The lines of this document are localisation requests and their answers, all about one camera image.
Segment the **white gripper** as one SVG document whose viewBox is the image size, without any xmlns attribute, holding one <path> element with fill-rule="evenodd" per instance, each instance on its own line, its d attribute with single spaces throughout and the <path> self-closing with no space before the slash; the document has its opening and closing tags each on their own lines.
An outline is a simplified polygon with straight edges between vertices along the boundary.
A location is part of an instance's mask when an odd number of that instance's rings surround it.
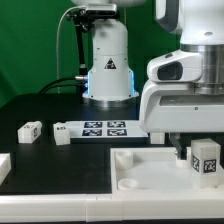
<svg viewBox="0 0 224 224">
<path fill-rule="evenodd" d="M 187 147 L 179 133 L 224 132 L 224 96 L 196 93 L 202 56 L 174 51 L 151 60 L 140 103 L 139 124 L 146 133 L 165 132 L 179 160 Z"/>
</svg>

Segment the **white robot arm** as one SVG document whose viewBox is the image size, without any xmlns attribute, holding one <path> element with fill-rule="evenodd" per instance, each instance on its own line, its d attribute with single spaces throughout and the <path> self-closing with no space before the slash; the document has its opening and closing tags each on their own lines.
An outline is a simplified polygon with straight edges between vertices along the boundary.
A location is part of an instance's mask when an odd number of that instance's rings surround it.
<svg viewBox="0 0 224 224">
<path fill-rule="evenodd" d="M 155 20 L 180 36 L 180 48 L 151 60 L 143 90 L 134 88 L 127 29 L 118 7 L 146 0 L 71 0 L 93 24 L 93 66 L 83 97 L 100 106 L 139 96 L 146 133 L 224 132 L 224 0 L 155 0 Z"/>
</svg>

